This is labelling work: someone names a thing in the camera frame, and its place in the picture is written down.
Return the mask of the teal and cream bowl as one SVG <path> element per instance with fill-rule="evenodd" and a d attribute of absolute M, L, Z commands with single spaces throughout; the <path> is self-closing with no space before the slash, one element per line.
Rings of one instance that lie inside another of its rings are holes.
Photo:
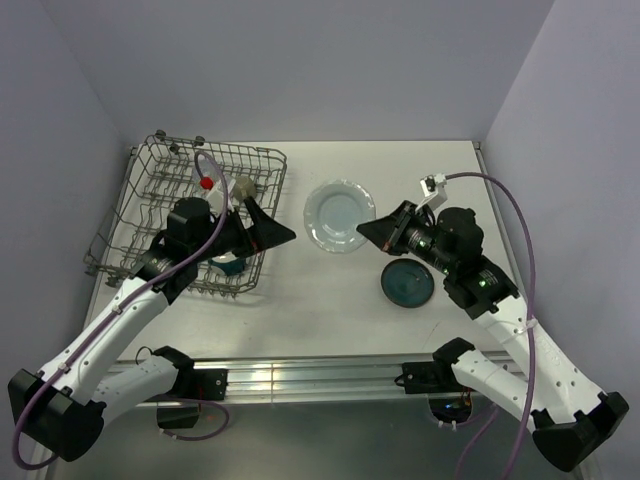
<path fill-rule="evenodd" d="M 222 277 L 242 275 L 247 268 L 247 260 L 236 257 L 232 253 L 210 258 L 207 264 L 213 274 Z"/>

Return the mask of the beige ceramic mug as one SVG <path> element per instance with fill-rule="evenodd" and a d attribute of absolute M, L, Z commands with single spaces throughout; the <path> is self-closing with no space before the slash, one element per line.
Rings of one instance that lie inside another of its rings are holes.
<path fill-rule="evenodd" d="M 238 176 L 235 178 L 232 195 L 238 202 L 243 202 L 247 198 L 256 198 L 256 183 L 248 176 Z"/>

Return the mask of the light blue scalloped plate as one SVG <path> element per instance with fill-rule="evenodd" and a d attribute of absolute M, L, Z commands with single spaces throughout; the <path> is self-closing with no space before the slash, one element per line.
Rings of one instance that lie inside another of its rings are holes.
<path fill-rule="evenodd" d="M 310 240 L 331 254 L 349 254 L 367 239 L 357 231 L 376 219 L 372 195 L 360 184 L 338 179 L 323 183 L 307 197 L 303 223 Z"/>

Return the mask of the clear plastic cup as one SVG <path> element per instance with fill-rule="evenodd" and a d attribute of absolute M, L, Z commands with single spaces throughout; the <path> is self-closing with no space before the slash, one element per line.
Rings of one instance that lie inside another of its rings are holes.
<path fill-rule="evenodd" d="M 209 159 L 200 157 L 192 168 L 192 182 L 199 194 L 212 192 L 219 184 L 219 175 Z"/>

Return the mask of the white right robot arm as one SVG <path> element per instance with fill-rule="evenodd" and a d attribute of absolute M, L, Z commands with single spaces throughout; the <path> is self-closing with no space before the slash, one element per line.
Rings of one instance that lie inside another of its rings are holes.
<path fill-rule="evenodd" d="M 523 380 L 455 338 L 433 355 L 433 378 L 443 389 L 469 387 L 517 419 L 553 466 L 574 470 L 615 432 L 629 410 L 617 392 L 588 379 L 544 328 L 527 317 L 527 303 L 509 276 L 483 254 L 483 230 L 471 209 L 449 207 L 435 223 L 405 201 L 394 212 L 362 223 L 358 232 L 381 251 L 413 254 L 444 274 L 449 298 L 533 377 Z"/>

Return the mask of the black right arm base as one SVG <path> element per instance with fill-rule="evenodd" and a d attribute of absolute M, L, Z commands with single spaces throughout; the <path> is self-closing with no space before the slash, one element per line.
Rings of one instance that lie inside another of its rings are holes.
<path fill-rule="evenodd" d="M 474 405 L 474 391 L 462 386 L 441 362 L 405 362 L 394 384 L 406 395 L 425 396 L 430 419 L 440 429 L 456 431 L 493 410 L 491 403 Z"/>

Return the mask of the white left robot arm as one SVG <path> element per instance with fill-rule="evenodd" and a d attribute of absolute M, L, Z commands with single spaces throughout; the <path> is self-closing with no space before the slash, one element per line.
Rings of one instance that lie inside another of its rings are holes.
<path fill-rule="evenodd" d="M 197 376 L 193 360 L 172 347 L 154 350 L 141 364 L 116 376 L 108 371 L 124 349 L 198 277 L 199 265 L 232 254 L 238 259 L 295 239 L 291 229 L 266 214 L 253 198 L 239 213 L 213 215 L 207 201 L 189 197 L 170 211 L 113 300 L 60 354 L 37 372 L 19 370 L 8 394 L 15 422 L 12 454 L 22 469 L 19 441 L 27 435 L 71 462 L 84 455 L 103 428 L 139 403 L 156 396 L 187 402 Z"/>

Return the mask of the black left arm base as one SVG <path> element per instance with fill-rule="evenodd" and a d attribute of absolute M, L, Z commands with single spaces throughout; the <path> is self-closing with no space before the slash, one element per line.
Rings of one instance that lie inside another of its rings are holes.
<path fill-rule="evenodd" d="M 190 379 L 169 392 L 153 398 L 154 401 L 175 402 L 180 406 L 160 406 L 156 410 L 156 423 L 160 429 L 176 431 L 192 429 L 200 421 L 217 421 L 222 431 L 230 421 L 230 414 L 220 404 L 227 388 L 226 369 L 195 369 Z"/>

